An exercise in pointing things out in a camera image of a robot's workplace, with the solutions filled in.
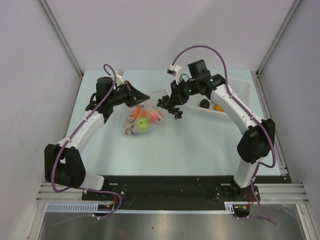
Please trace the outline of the dark toy grape bunch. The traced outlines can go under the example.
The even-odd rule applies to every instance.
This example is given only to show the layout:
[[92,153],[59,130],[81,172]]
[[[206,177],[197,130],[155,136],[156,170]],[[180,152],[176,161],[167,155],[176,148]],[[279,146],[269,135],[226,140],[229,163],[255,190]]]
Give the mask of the dark toy grape bunch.
[[179,120],[183,116],[183,112],[175,106],[169,105],[170,96],[164,95],[161,98],[157,100],[156,106],[162,109],[165,109],[168,111],[168,113],[172,114],[174,116],[175,120]]

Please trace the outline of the orange toy tangerine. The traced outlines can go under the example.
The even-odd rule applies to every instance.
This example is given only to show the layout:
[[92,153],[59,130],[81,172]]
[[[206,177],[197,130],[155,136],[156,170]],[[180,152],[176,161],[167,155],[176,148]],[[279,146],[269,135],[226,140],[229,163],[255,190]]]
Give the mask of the orange toy tangerine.
[[137,107],[133,112],[132,112],[132,117],[134,119],[137,119],[140,115],[141,115],[141,112],[142,112],[142,108],[141,107]]

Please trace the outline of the clear zip top bag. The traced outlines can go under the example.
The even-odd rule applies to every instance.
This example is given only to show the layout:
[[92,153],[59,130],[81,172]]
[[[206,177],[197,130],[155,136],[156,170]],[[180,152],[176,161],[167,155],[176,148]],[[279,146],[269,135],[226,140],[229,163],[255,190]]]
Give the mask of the clear zip top bag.
[[167,94],[166,88],[156,90],[149,94],[149,100],[127,107],[124,133],[127,136],[138,136],[163,125],[169,114],[157,104],[158,99]]

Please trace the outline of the green toy apple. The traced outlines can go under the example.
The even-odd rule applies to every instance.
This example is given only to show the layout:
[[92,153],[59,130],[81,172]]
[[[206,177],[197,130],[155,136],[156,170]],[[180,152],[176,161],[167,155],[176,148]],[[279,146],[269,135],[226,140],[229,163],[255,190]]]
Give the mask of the green toy apple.
[[134,121],[134,126],[139,129],[140,133],[144,133],[150,129],[150,121],[147,117],[140,116]]

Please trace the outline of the toy peach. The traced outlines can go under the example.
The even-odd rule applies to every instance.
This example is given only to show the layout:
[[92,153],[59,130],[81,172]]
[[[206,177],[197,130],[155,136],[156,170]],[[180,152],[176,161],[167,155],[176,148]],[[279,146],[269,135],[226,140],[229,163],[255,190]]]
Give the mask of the toy peach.
[[148,119],[152,124],[159,124],[163,120],[163,115],[160,110],[152,109],[148,113]]

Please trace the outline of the grey toy fish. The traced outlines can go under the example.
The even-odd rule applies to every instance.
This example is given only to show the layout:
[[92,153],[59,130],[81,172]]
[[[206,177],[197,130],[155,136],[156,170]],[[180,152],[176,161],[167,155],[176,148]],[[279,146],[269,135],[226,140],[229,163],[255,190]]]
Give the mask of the grey toy fish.
[[124,133],[128,136],[133,136],[139,132],[139,129],[134,126],[135,118],[130,116],[127,118],[125,126],[124,126]]

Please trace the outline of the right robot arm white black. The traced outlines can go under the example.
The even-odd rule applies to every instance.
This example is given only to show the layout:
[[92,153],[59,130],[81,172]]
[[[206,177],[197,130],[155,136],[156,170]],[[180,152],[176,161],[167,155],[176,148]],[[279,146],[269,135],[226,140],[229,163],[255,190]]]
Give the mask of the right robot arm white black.
[[212,75],[204,60],[188,65],[191,78],[182,79],[183,71],[179,65],[170,65],[167,73],[174,76],[171,82],[171,95],[166,97],[165,108],[174,114],[175,119],[182,117],[177,106],[188,102],[193,95],[203,95],[220,106],[238,127],[242,137],[237,145],[240,156],[238,169],[233,177],[231,196],[242,201],[249,194],[263,158],[275,154],[274,142],[276,125],[272,119],[263,119],[251,111],[231,90],[227,77]]

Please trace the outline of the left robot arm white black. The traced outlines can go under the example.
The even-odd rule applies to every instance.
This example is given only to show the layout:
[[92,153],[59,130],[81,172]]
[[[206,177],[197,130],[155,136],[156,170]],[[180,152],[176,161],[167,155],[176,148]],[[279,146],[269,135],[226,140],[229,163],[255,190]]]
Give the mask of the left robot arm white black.
[[120,85],[104,76],[97,79],[96,92],[92,94],[85,114],[76,129],[57,144],[44,149],[45,180],[66,188],[93,190],[100,200],[110,196],[111,188],[104,184],[105,178],[86,170],[81,153],[94,134],[107,122],[115,106],[137,106],[150,96],[134,88],[125,80]]

